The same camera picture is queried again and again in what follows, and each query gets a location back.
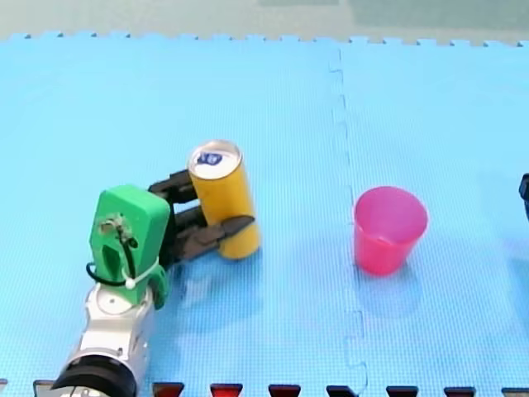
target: black cable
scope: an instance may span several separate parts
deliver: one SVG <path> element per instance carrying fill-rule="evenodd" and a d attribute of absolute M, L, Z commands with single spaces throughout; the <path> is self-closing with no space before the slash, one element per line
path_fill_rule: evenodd
<path fill-rule="evenodd" d="M 118 236 L 118 239 L 119 239 L 119 243 L 122 245 L 123 251 L 125 252 L 125 258 L 126 258 L 126 263 L 128 264 L 129 274 L 131 275 L 132 279 L 135 279 L 136 278 L 136 269 L 134 267 L 134 258 L 132 256 L 132 252 L 131 252 L 131 248 L 130 248 L 131 239 L 129 238 L 128 240 L 125 240 L 123 238 L 123 229 L 121 227 L 119 227 L 119 226 L 116 227 L 116 231 L 117 231 L 117 236 Z"/>
<path fill-rule="evenodd" d="M 134 267 L 134 257 L 132 256 L 130 246 L 135 247 L 137 246 L 137 243 L 133 243 L 135 242 L 135 240 L 132 238 L 129 238 L 129 239 L 123 238 L 123 228 L 121 226 L 116 226 L 116 232 L 117 232 L 117 240 L 119 241 L 120 245 L 123 248 L 123 252 L 125 253 L 126 263 L 129 269 L 130 277 L 132 279 L 135 279 L 136 278 L 136 268 Z M 92 271 L 91 269 L 92 265 L 94 265 L 92 262 L 86 265 L 86 272 L 94 281 L 100 284 L 103 284 L 103 285 L 108 285 L 110 287 L 122 287 L 123 285 L 125 285 L 125 280 L 110 281 L 110 280 L 105 280 L 99 277 Z"/>
<path fill-rule="evenodd" d="M 125 285 L 125 280 L 123 281 L 110 281 L 110 280 L 105 280 L 101 277 L 99 277 L 98 275 L 96 275 L 93 271 L 92 271 L 92 266 L 95 265 L 93 262 L 89 262 L 87 263 L 86 265 L 86 272 L 88 273 L 88 275 L 96 282 L 100 283 L 100 284 L 103 284 L 103 285 L 108 285 L 109 287 L 122 287 L 123 285 Z"/>

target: gray floor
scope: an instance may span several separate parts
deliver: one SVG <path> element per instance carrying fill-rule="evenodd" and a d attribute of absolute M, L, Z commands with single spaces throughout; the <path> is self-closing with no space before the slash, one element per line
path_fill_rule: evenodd
<path fill-rule="evenodd" d="M 47 30 L 514 44 L 529 39 L 529 0 L 0 0 L 0 38 Z"/>

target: can label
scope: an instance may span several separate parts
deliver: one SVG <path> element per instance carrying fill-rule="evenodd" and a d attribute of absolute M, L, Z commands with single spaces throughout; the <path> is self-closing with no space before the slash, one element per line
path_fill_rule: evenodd
<path fill-rule="evenodd" d="M 222 155 L 219 153 L 203 152 L 197 158 L 197 164 L 217 165 L 222 161 Z"/>

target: green gripper mount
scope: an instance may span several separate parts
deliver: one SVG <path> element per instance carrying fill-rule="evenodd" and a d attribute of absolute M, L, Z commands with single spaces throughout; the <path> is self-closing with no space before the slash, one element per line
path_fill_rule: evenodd
<path fill-rule="evenodd" d="M 169 213 L 165 200 L 129 184 L 107 189 L 99 196 L 90 235 L 95 275 L 118 284 L 126 281 L 123 273 L 132 279 L 143 276 L 133 285 L 108 287 L 131 304 L 139 304 L 149 287 L 157 309 L 167 298 L 169 282 L 157 260 Z"/>

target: zip tie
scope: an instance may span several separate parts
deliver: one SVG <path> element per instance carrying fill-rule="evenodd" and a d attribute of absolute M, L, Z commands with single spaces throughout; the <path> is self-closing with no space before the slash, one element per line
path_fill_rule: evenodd
<path fill-rule="evenodd" d="M 125 272 L 125 269 L 122 268 L 122 275 L 123 275 L 123 278 L 125 279 L 125 288 L 134 289 L 140 281 L 142 281 L 145 277 L 147 277 L 149 273 L 151 273 L 156 268 L 156 266 L 158 266 L 158 258 L 156 258 L 155 263 L 149 269 L 147 269 L 141 275 L 138 275 L 135 279 L 132 279 L 131 277 L 129 277 L 129 275 Z"/>

